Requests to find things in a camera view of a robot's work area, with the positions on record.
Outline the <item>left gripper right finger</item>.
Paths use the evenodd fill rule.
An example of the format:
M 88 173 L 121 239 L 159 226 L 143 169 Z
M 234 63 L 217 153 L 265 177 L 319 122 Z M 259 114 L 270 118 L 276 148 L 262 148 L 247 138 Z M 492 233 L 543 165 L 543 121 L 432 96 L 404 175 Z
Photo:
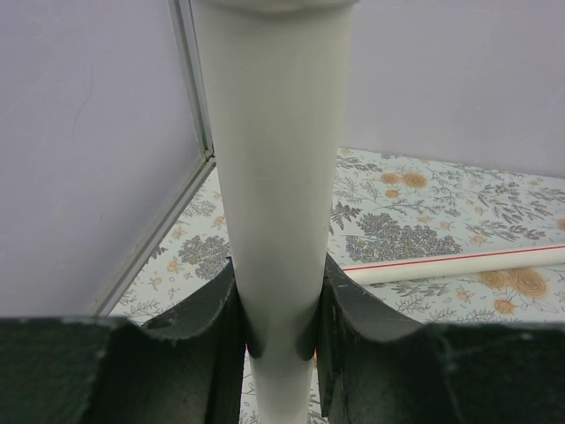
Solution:
M 560 323 L 416 322 L 327 259 L 316 344 L 331 423 L 561 423 Z

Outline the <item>white PVC pipe frame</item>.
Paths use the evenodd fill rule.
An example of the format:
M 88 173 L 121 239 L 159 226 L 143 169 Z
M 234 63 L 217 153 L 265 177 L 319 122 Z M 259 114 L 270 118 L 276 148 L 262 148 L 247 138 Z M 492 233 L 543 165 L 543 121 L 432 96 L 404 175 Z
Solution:
M 351 1 L 199 1 L 207 112 L 264 423 L 304 423 L 343 121 Z M 546 265 L 564 249 L 435 255 L 342 269 L 363 289 Z

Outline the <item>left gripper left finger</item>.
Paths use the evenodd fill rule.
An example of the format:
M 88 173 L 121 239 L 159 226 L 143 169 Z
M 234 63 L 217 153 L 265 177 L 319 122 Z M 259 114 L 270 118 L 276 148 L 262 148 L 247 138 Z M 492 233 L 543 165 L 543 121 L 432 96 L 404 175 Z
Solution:
M 235 423 L 245 334 L 231 264 L 143 325 L 1 322 L 4 423 Z

